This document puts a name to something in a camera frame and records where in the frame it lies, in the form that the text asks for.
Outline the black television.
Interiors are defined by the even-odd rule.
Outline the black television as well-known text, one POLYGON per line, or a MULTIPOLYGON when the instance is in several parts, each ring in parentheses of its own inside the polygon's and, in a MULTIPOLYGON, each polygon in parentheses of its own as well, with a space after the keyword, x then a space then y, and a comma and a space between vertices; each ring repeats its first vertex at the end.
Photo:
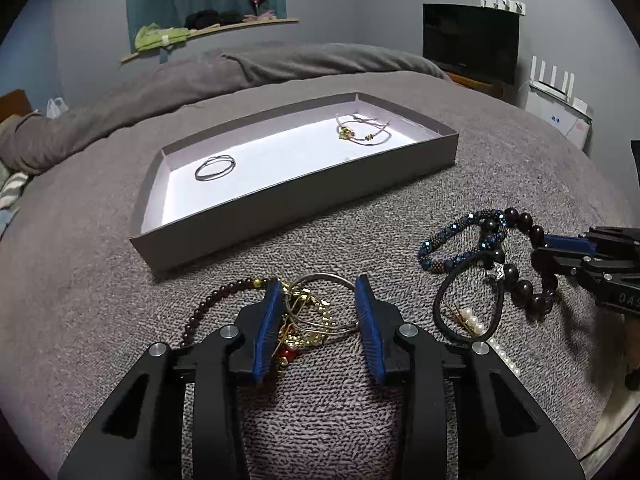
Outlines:
POLYGON ((454 3, 422 6, 422 55, 458 75, 514 84, 520 17, 454 3))

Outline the white wall hook rack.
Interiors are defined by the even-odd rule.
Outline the white wall hook rack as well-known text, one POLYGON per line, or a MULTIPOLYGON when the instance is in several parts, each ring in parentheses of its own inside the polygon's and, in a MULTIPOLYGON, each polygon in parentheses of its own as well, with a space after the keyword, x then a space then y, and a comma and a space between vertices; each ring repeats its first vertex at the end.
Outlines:
POLYGON ((521 16, 526 15, 526 4, 518 0, 480 0, 483 8, 508 11, 521 16))

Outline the black clothing pile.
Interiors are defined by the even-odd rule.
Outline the black clothing pile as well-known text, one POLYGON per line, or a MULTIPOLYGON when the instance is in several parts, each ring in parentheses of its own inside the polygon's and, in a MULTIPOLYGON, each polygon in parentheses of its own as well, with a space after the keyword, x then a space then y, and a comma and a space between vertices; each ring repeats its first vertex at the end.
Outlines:
POLYGON ((213 9, 205 9, 190 14, 184 20, 184 27, 193 30, 202 30, 212 26, 228 26, 242 23, 243 14, 236 11, 218 12, 213 9))

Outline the grey shallow cardboard tray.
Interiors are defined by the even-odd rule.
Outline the grey shallow cardboard tray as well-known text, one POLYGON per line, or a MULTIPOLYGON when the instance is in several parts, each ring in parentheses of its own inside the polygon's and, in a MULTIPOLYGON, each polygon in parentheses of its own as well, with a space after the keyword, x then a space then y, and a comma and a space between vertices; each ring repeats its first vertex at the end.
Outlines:
POLYGON ((458 134, 362 92, 322 96, 206 128, 168 144, 146 173, 130 243, 154 272, 448 168, 458 134), (198 182, 214 155, 235 170, 198 182))

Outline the wooden headboard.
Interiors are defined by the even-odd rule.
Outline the wooden headboard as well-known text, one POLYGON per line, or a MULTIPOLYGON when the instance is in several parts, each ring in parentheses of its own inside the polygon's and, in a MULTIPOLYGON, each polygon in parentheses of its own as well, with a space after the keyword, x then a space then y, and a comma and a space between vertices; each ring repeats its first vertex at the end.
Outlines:
POLYGON ((31 111, 32 106, 23 89, 16 89, 0 96, 0 122, 12 116, 26 116, 31 111))

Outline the white wifi router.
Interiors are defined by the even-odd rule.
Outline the white wifi router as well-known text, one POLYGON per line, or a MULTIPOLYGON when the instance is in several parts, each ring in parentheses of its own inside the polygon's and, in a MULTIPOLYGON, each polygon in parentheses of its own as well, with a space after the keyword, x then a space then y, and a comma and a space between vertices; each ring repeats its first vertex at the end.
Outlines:
POLYGON ((533 55, 529 65, 528 88, 550 98, 570 110, 592 119, 592 108, 585 101, 574 96, 576 76, 556 65, 549 65, 542 58, 533 55))

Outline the gold pearl hair clip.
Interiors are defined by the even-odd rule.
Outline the gold pearl hair clip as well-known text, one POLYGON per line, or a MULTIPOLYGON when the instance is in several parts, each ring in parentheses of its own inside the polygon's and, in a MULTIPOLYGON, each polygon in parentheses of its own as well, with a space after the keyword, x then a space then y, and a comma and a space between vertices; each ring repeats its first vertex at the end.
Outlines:
POLYGON ((482 336, 488 330, 488 326, 470 308, 450 310, 447 318, 471 337, 482 336))

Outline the grey duvet roll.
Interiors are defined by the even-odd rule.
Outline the grey duvet roll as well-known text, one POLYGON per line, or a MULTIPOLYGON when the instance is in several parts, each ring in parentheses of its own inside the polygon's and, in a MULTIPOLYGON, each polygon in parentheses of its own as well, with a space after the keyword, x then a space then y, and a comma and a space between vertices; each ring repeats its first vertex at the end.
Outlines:
POLYGON ((420 55, 366 44, 276 41, 210 50, 148 70, 58 118, 32 112, 12 119, 1 127, 1 162, 36 176, 121 128, 185 105, 291 80, 393 72, 450 79, 420 55))

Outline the wooden window shelf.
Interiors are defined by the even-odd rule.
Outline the wooden window shelf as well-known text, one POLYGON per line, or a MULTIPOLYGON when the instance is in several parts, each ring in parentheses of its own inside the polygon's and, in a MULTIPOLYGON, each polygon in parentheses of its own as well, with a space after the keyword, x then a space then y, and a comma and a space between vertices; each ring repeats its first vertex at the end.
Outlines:
POLYGON ((186 39, 183 41, 178 41, 178 42, 174 42, 173 44, 170 44, 168 42, 168 39, 166 37, 163 37, 163 43, 159 47, 156 47, 150 50, 136 51, 134 53, 127 54, 120 59, 119 63, 124 65, 135 60, 136 58, 140 58, 142 54, 150 54, 151 52, 154 52, 156 50, 172 50, 173 48, 176 48, 176 47, 185 46, 189 41, 198 40, 201 38, 228 34, 229 32, 238 32, 239 30, 247 30, 247 29, 259 28, 259 27, 279 26, 279 25, 294 25, 298 23, 299 23, 298 18, 274 18, 273 20, 243 22, 243 23, 226 25, 226 26, 221 26, 217 24, 217 25, 212 25, 210 27, 206 27, 203 29, 192 29, 189 32, 189 35, 186 36, 186 39))

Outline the white plastic bag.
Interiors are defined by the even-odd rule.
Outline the white plastic bag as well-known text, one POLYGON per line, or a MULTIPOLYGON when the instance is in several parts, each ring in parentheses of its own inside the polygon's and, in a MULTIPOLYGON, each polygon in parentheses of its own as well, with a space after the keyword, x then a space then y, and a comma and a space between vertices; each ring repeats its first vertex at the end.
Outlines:
POLYGON ((47 118, 56 119, 68 111, 68 106, 63 98, 48 99, 46 115, 47 118))

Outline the white cabinet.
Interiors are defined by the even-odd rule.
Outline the white cabinet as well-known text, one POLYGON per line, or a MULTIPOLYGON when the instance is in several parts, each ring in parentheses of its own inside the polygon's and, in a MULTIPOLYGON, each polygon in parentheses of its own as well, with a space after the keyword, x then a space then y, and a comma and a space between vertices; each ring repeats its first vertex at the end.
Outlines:
POLYGON ((585 149, 592 119, 581 110, 552 96, 533 81, 529 84, 525 110, 554 127, 576 148, 585 149))

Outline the pink items on shelf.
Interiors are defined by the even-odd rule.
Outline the pink items on shelf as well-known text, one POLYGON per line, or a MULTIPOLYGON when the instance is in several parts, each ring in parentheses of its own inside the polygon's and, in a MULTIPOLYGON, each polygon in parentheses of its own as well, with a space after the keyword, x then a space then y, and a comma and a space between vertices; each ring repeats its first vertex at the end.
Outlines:
POLYGON ((278 18, 277 14, 275 14, 271 10, 268 10, 266 12, 262 12, 257 15, 245 14, 243 16, 243 23, 268 22, 268 21, 276 20, 277 18, 278 18))

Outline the green cloth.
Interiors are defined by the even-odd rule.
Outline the green cloth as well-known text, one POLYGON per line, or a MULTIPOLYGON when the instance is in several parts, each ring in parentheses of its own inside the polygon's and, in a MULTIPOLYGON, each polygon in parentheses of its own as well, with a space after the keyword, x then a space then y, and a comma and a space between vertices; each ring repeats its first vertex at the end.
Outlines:
POLYGON ((185 27, 160 28, 156 23, 142 26, 134 36, 134 50, 146 52, 186 42, 190 29, 185 27))

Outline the striped pillow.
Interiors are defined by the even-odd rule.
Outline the striped pillow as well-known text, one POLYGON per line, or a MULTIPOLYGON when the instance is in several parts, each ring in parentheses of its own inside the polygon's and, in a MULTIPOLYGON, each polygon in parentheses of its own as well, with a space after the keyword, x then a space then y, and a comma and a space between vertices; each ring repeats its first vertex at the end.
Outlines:
POLYGON ((24 172, 16 172, 6 180, 2 186, 0 195, 0 209, 10 209, 22 196, 24 187, 29 182, 30 175, 24 172))

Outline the thin silver bangle pair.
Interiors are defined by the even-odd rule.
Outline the thin silver bangle pair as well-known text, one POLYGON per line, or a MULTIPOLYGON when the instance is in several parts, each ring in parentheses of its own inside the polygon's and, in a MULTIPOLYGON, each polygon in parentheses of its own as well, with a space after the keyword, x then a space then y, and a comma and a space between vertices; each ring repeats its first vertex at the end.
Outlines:
POLYGON ((217 180, 230 174, 235 166, 236 161, 231 155, 214 155, 198 166, 194 171, 194 178, 198 182, 217 180))

